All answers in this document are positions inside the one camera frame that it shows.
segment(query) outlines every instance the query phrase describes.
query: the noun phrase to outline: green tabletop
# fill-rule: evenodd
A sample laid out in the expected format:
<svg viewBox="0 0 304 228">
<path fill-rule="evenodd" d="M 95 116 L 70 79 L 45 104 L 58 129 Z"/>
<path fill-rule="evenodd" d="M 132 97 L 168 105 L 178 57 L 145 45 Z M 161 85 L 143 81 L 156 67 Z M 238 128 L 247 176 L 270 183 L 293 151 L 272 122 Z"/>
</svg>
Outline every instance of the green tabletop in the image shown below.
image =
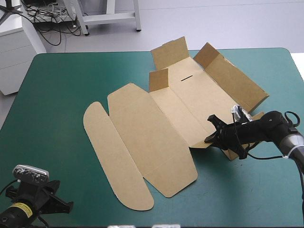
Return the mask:
<svg viewBox="0 0 304 228">
<path fill-rule="evenodd" d="M 270 94 L 254 113 L 291 110 L 304 120 L 304 83 L 286 49 L 220 52 Z M 86 135 L 83 114 L 93 101 L 108 110 L 107 95 L 129 82 L 148 90 L 154 69 L 150 52 L 37 55 L 0 131 L 0 185 L 13 179 L 17 164 L 43 168 L 61 180 L 58 196 L 75 205 L 69 215 L 45 215 L 52 226 L 302 226 L 293 161 L 231 162 L 214 148 L 191 150 L 199 177 L 174 197 L 148 184 L 153 209 L 134 211 L 118 201 Z M 304 123 L 298 129 L 304 133 Z M 280 154 L 266 142 L 252 153 Z M 0 210 L 9 205 L 1 196 Z"/>
</svg>

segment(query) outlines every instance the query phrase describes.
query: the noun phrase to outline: metal frame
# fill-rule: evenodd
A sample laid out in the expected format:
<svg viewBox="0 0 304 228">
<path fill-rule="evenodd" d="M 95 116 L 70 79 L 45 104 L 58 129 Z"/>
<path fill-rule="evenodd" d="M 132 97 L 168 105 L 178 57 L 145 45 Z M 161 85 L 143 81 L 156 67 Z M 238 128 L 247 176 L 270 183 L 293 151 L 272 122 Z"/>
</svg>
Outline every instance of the metal frame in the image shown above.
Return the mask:
<svg viewBox="0 0 304 228">
<path fill-rule="evenodd" d="M 136 22 L 136 30 L 141 31 L 141 21 L 139 13 L 138 0 L 134 1 L 134 12 L 131 13 L 115 13 L 115 0 L 107 0 L 106 14 L 86 16 L 83 13 L 80 0 L 72 0 L 75 8 L 77 19 L 79 21 L 83 34 L 88 35 L 88 25 L 101 25 L 119 22 Z"/>
</svg>

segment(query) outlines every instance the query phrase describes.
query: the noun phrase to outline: cardboard box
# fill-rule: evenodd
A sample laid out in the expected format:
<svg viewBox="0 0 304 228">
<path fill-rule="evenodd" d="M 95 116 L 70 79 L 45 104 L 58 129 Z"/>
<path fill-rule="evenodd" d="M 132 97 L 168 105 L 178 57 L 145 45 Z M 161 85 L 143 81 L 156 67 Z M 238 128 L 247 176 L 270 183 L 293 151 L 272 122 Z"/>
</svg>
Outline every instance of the cardboard box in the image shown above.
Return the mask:
<svg viewBox="0 0 304 228">
<path fill-rule="evenodd" d="M 150 94 L 189 147 L 207 148 L 215 114 L 232 122 L 231 108 L 254 110 L 268 94 L 207 43 L 192 59 L 185 37 L 151 51 L 157 71 L 150 73 Z M 237 155 L 224 152 L 229 159 Z"/>
<path fill-rule="evenodd" d="M 208 43 L 194 59 L 185 37 L 151 52 L 157 71 L 150 72 L 149 93 L 127 84 L 108 96 L 109 116 L 99 102 L 84 114 L 86 133 L 115 195 L 135 210 L 154 205 L 143 178 L 165 197 L 197 179 L 189 147 L 209 146 L 204 139 L 215 131 L 209 115 L 230 123 L 235 104 L 252 111 L 268 97 Z"/>
</svg>

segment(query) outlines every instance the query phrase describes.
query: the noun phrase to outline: black cable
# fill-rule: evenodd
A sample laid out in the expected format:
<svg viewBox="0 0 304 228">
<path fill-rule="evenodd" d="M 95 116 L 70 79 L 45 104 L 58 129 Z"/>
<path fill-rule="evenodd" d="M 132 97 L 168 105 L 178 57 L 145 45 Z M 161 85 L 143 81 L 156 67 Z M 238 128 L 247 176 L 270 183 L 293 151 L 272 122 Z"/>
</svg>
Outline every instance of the black cable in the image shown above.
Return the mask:
<svg viewBox="0 0 304 228">
<path fill-rule="evenodd" d="M 287 116 L 287 113 L 290 113 L 290 114 L 292 114 L 296 117 L 296 120 L 297 120 L 296 124 L 293 123 L 293 121 L 291 119 L 289 119 L 289 117 Z M 300 125 L 301 121 L 300 121 L 300 117 L 297 115 L 297 113 L 287 111 L 287 112 L 284 113 L 284 116 L 285 116 L 285 119 L 288 121 L 290 127 L 297 127 L 297 126 Z"/>
<path fill-rule="evenodd" d="M 235 134 L 236 134 L 236 137 L 237 137 L 238 144 L 239 144 L 239 146 L 242 148 L 242 150 L 243 150 L 243 152 L 244 152 L 243 156 L 245 157 L 245 154 L 246 154 L 248 151 L 246 151 L 246 150 L 244 149 L 244 147 L 242 146 L 242 144 L 241 144 L 241 142 L 240 142 L 240 140 L 239 140 L 239 138 L 238 138 L 238 131 L 237 131 L 236 120 L 234 119 L 234 115 L 233 115 L 233 114 L 232 114 L 232 119 L 233 119 L 234 130 L 235 130 Z"/>
<path fill-rule="evenodd" d="M 42 222 L 42 223 L 45 225 L 46 228 L 49 228 L 48 223 L 47 223 L 40 215 L 41 215 L 41 211 L 39 212 L 39 214 L 38 214 L 38 216 L 37 216 L 38 220 L 39 220 L 40 222 Z"/>
<path fill-rule="evenodd" d="M 245 154 L 247 154 L 247 155 L 249 155 L 250 157 L 252 157 L 252 158 L 254 158 L 254 159 L 257 159 L 257 160 L 270 160 L 270 159 L 283 158 L 282 155 L 280 155 L 280 156 L 274 156 L 274 157 L 266 157 L 266 158 L 258 158 L 258 157 L 255 157 L 255 156 L 251 155 L 251 154 L 249 153 L 249 151 L 250 151 L 251 149 L 255 148 L 255 147 L 258 145 L 258 143 L 255 142 L 252 146 L 250 146 L 250 144 L 248 144 L 248 147 L 245 149 L 245 148 L 242 146 L 242 144 L 241 144 L 241 142 L 240 142 L 240 140 L 239 140 L 239 138 L 238 138 L 238 131 L 237 131 L 236 120 L 234 119 L 234 115 L 233 115 L 233 114 L 232 114 L 232 119 L 233 119 L 233 124 L 234 124 L 234 129 L 235 129 L 235 134 L 236 134 L 236 137 L 237 137 L 237 141 L 238 141 L 239 146 L 240 146 L 240 147 L 243 149 L 243 151 L 244 151 L 244 156 L 245 156 Z"/>
<path fill-rule="evenodd" d="M 300 166 L 299 164 L 294 160 L 298 170 L 299 170 L 299 174 L 300 174 L 300 179 L 301 179 L 301 187 L 302 187 L 302 214 L 303 214 L 303 224 L 304 224 L 304 181 L 303 181 L 303 174 L 301 172 Z"/>
<path fill-rule="evenodd" d="M 15 183 L 15 182 L 17 182 L 18 180 L 13 180 L 13 181 L 11 181 L 9 184 L 7 184 L 2 190 L 1 190 L 1 192 L 0 192 L 0 195 L 5 191 L 5 189 L 7 189 L 11 184 L 13 184 L 13 183 Z"/>
<path fill-rule="evenodd" d="M 253 155 L 251 155 L 250 153 L 248 153 L 248 155 L 254 159 L 257 159 L 257 160 L 270 160 L 270 159 L 277 159 L 277 158 L 283 158 L 283 156 L 274 156 L 274 157 L 267 157 L 267 158 L 258 158 L 258 157 L 255 157 Z"/>
<path fill-rule="evenodd" d="M 41 16 L 47 16 L 47 17 L 50 17 L 50 18 L 51 18 L 51 27 L 50 27 L 50 28 L 47 28 L 47 29 L 42 29 L 40 26 L 35 25 L 34 23 L 32 23 L 32 22 L 27 18 L 27 20 L 29 20 L 29 21 L 34 25 L 34 27 L 38 30 L 38 32 L 41 34 L 41 36 L 43 37 L 43 39 L 46 40 L 49 44 L 51 44 L 51 45 L 53 45 L 53 46 L 58 46 L 58 45 L 60 45 L 61 40 L 62 40 L 62 38 L 61 38 L 61 33 L 73 34 L 74 36 L 80 36 L 80 35 L 81 35 L 80 26 L 79 26 L 78 28 L 76 28 L 74 31 L 72 31 L 66 24 L 64 24 L 65 27 L 69 30 L 69 32 L 61 31 L 61 28 L 60 28 L 59 26 L 58 26 L 58 30 L 55 29 L 54 26 L 53 26 L 53 24 L 59 24 L 60 22 L 58 22 L 58 21 L 56 20 L 56 17 L 54 17 L 54 14 L 53 14 L 53 13 L 51 13 L 51 12 L 49 12 L 49 11 L 46 11 L 46 10 L 41 10 L 40 7 L 41 7 L 42 4 L 39 5 L 38 9 L 33 9 L 31 6 L 28 7 L 28 6 L 25 4 L 25 2 L 24 2 L 23 0 L 21 0 L 21 2 L 22 2 L 22 4 L 24 4 L 24 5 L 27 7 L 27 9 L 25 9 L 27 12 L 35 12 L 34 15 L 30 15 L 30 14 L 29 14 L 30 17 L 34 19 L 34 23 L 36 23 L 36 21 L 42 22 L 41 20 L 39 20 L 39 18 L 42 19 L 42 20 L 45 21 L 45 22 L 48 22 L 47 20 L 45 20 L 45 19 L 44 19 L 43 17 L 41 17 Z M 69 15 L 68 11 L 66 11 L 66 13 L 67 13 L 67 15 L 71 18 L 71 20 L 73 21 L 72 17 Z M 43 33 L 46 33 L 46 32 L 52 31 L 52 30 L 53 30 L 53 31 L 56 31 L 56 32 L 59 32 L 59 36 L 60 36 L 59 39 L 60 39 L 60 41 L 59 41 L 58 44 L 52 44 L 52 43 L 50 43 L 50 42 L 44 37 L 44 35 L 43 35 Z"/>
</svg>

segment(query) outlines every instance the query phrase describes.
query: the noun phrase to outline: cardboard flap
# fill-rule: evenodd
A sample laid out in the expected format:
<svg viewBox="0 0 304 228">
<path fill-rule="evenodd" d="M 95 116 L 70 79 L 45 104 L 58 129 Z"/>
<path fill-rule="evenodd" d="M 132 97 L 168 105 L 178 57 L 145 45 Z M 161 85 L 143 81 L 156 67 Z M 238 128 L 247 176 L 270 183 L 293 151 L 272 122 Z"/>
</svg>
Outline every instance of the cardboard flap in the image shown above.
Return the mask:
<svg viewBox="0 0 304 228">
<path fill-rule="evenodd" d="M 134 93 L 138 97 L 131 101 Z M 113 108 L 120 100 L 128 100 L 128 105 Z M 108 96 L 108 105 L 142 176 L 164 196 L 172 197 L 197 179 L 188 145 L 147 92 L 128 84 Z"/>
<path fill-rule="evenodd" d="M 185 37 L 172 40 L 151 51 L 157 70 L 166 68 L 188 58 L 189 51 Z"/>
<path fill-rule="evenodd" d="M 168 82 L 168 69 L 162 69 L 150 72 L 149 74 L 149 92 L 153 92 L 159 89 L 167 88 Z"/>
<path fill-rule="evenodd" d="M 206 69 L 218 55 L 220 53 L 210 43 L 206 43 L 193 59 Z"/>
<path fill-rule="evenodd" d="M 194 60 L 239 105 L 251 112 L 269 95 L 207 43 Z"/>
<path fill-rule="evenodd" d="M 114 194 L 126 207 L 149 210 L 154 201 L 136 164 L 99 102 L 84 114 L 85 131 Z"/>
</svg>

